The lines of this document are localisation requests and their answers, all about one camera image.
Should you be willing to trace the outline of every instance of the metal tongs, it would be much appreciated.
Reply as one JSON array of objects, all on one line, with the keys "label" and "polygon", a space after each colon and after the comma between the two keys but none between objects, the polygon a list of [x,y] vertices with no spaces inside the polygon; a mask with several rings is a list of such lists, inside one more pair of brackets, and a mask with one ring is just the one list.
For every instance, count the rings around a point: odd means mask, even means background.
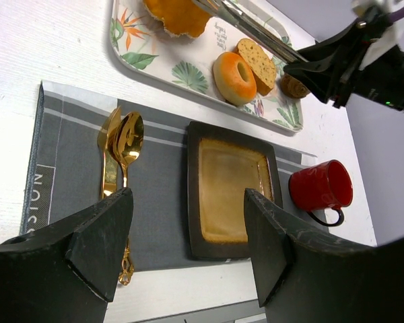
[{"label": "metal tongs", "polygon": [[308,62],[296,50],[284,44],[231,0],[193,0],[193,3],[212,16],[223,19],[252,38],[285,63]]}]

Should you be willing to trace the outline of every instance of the white tabletop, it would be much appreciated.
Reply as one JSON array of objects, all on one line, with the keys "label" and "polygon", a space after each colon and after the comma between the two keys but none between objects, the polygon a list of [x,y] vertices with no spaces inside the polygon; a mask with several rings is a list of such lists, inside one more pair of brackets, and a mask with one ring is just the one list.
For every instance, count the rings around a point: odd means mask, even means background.
[{"label": "white tabletop", "polygon": [[[296,48],[314,40],[264,0]],[[345,222],[331,232],[375,245],[370,212],[344,108],[303,100],[304,130],[294,137],[224,114],[222,106],[121,66],[109,45],[112,1],[0,1],[0,243],[20,229],[34,115],[42,79],[66,83],[216,124],[340,160],[353,181]],[[132,322],[256,299],[249,262],[135,273],[117,289],[106,322]]]}]

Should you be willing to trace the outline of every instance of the plate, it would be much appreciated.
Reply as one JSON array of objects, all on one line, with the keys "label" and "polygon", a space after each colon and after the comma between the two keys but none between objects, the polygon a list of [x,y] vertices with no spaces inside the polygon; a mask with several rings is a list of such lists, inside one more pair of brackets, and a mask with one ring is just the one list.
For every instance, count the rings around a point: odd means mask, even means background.
[{"label": "plate", "polygon": [[[258,95],[249,104],[237,108],[226,103],[218,92],[212,75],[214,61],[223,52],[234,50],[240,39],[248,38],[235,27],[213,17],[205,32],[196,39],[170,37],[165,33],[163,23],[147,12],[143,0],[114,0],[113,3],[110,41],[115,55],[127,68],[221,102],[229,109],[262,120],[273,130],[279,127],[294,134],[303,129],[301,102],[288,98],[279,90],[285,63],[267,50],[265,52],[277,67],[277,86],[269,97]],[[240,0],[237,5],[283,42],[292,45],[285,28],[265,7],[247,0]]]},{"label": "plate", "polygon": [[283,205],[274,148],[236,131],[191,122],[187,151],[193,256],[248,258],[244,189]]}]

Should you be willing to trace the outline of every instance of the bagel hole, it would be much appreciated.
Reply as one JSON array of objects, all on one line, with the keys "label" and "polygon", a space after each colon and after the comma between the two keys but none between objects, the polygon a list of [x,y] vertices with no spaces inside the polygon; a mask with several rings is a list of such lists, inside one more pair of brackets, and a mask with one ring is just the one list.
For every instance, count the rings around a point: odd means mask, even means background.
[{"label": "bagel hole", "polygon": [[238,72],[241,75],[241,78],[245,81],[248,82],[248,74],[247,71],[245,70],[244,64],[241,62],[238,63]]}]

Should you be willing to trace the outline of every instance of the gray placemat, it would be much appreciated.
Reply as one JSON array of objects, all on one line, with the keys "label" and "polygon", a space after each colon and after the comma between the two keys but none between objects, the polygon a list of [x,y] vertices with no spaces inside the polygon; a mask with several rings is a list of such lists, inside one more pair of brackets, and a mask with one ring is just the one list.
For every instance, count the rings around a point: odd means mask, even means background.
[{"label": "gray placemat", "polygon": [[[68,88],[71,98],[63,90],[55,93],[53,89],[40,89],[22,233],[58,221],[99,199],[101,158],[97,136],[109,112],[84,100],[105,96]],[[191,256],[186,148],[186,128],[191,120],[123,100],[116,100],[116,104],[123,115],[140,112],[145,125],[143,150],[129,168],[135,201],[130,231],[135,270],[218,264]],[[302,153],[273,146],[285,210],[319,226],[295,208],[288,194],[290,174],[303,168]],[[319,216],[325,219],[324,213]]]}]

